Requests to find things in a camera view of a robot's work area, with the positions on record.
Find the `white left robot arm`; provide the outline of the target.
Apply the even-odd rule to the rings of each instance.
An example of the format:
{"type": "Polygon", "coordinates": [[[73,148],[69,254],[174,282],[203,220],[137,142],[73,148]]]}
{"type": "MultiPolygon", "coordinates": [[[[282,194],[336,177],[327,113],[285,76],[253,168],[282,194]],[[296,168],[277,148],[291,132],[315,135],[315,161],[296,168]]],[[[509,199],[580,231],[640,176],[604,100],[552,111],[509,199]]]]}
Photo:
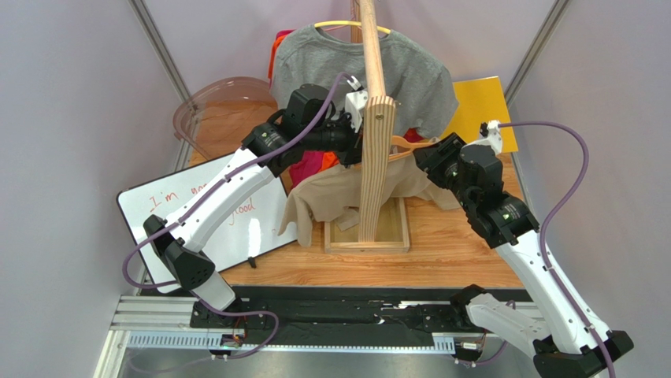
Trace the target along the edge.
{"type": "Polygon", "coordinates": [[[151,215],[144,221],[147,239],[140,244],[152,247],[184,290],[216,310],[226,310],[236,300],[235,292],[202,250],[213,233],[306,151],[332,152],[345,166],[360,162],[362,110],[369,95],[355,84],[340,111],[334,95],[332,89],[302,85],[285,108],[252,129],[204,191],[167,217],[151,215]]]}

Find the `orange plastic hanger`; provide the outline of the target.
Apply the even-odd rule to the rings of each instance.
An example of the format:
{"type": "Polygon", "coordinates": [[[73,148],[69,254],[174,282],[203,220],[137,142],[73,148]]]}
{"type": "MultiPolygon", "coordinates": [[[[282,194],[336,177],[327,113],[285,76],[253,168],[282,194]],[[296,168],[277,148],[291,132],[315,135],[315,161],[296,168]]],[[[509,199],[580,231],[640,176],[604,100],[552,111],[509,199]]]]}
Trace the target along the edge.
{"type": "Polygon", "coordinates": [[[391,149],[388,161],[395,161],[411,155],[415,150],[432,146],[438,142],[438,139],[430,139],[422,142],[409,142],[405,138],[393,135],[391,137],[391,149]]]}

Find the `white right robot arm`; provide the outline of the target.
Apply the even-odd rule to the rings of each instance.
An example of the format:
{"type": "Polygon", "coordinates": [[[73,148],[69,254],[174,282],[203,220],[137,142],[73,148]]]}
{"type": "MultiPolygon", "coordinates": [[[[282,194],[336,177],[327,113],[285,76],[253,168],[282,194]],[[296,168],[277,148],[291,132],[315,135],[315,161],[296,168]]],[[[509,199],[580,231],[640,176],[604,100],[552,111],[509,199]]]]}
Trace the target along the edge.
{"type": "Polygon", "coordinates": [[[413,157],[432,183],[454,195],[472,230],[511,267],[543,318],[537,321],[475,284],[454,296],[456,306],[467,324],[494,332],[531,358],[542,377],[592,377],[634,342],[589,309],[540,242],[531,210],[504,191],[502,147],[498,132],[472,143],[451,134],[413,157]]]}

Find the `beige t shirt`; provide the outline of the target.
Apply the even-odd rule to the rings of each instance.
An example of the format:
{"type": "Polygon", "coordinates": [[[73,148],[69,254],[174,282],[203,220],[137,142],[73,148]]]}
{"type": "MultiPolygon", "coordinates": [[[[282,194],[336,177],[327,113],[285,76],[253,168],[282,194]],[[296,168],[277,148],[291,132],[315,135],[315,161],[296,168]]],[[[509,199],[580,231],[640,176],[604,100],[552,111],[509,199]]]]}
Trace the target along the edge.
{"type": "MultiPolygon", "coordinates": [[[[288,225],[297,228],[300,246],[312,245],[313,222],[331,222],[342,217],[349,208],[358,208],[361,197],[361,170],[336,165],[316,173],[291,189],[277,233],[282,235],[288,225]]],[[[433,202],[442,210],[457,209],[458,200],[448,190],[437,187],[419,169],[411,156],[391,161],[382,199],[417,197],[433,202]]]]}

